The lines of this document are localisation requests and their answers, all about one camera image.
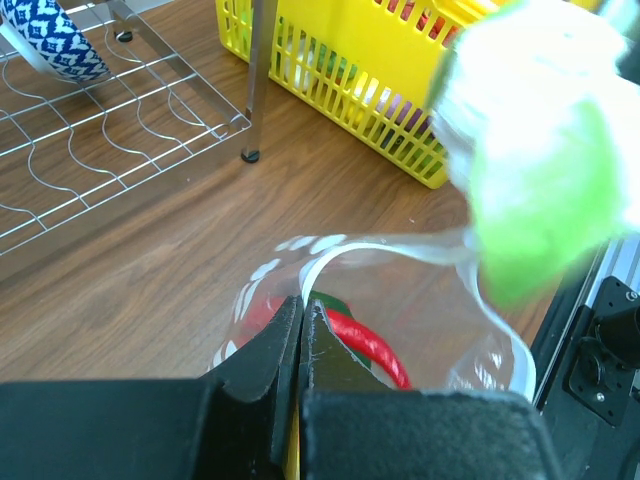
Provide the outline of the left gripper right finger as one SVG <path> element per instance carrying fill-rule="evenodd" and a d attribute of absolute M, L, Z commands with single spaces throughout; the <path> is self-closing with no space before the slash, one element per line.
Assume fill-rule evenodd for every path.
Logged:
<path fill-rule="evenodd" d="M 304 479 L 555 479 L 544 422 L 504 391 L 393 390 L 309 303 L 300 358 Z"/>

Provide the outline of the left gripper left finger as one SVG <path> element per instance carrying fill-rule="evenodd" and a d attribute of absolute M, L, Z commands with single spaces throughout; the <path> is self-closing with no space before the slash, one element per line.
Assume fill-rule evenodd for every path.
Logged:
<path fill-rule="evenodd" d="M 303 305 L 197 378 L 5 382 L 5 479 L 282 479 Z"/>

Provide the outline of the red toy chili pepper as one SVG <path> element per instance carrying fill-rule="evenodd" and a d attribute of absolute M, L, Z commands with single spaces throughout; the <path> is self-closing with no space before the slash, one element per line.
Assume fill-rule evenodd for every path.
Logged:
<path fill-rule="evenodd" d="M 404 364 L 381 336 L 346 313 L 328 309 L 327 314 L 335 335 L 347 347 L 363 354 L 381 367 L 399 389 L 412 388 Z"/>

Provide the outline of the polka dot zip bag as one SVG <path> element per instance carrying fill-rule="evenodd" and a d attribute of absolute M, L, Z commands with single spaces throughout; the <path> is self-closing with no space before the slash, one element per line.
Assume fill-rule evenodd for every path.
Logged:
<path fill-rule="evenodd" d="M 530 349 L 484 297 L 479 273 L 477 242 L 466 227 L 292 237 L 275 246 L 238 291 L 213 363 L 232 356 L 287 297 L 298 296 L 322 302 L 326 313 L 346 313 L 381 336 L 412 388 L 507 390 L 532 398 Z M 396 387 L 381 367 L 350 350 L 381 382 Z"/>

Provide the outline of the white toy cauliflower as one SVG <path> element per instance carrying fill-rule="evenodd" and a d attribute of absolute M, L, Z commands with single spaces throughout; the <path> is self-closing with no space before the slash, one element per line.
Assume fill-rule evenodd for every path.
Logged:
<path fill-rule="evenodd" d="M 432 128 L 466 197 L 485 288 L 522 303 L 639 228 L 639 88 L 605 19 L 512 1 L 458 33 L 431 83 Z"/>

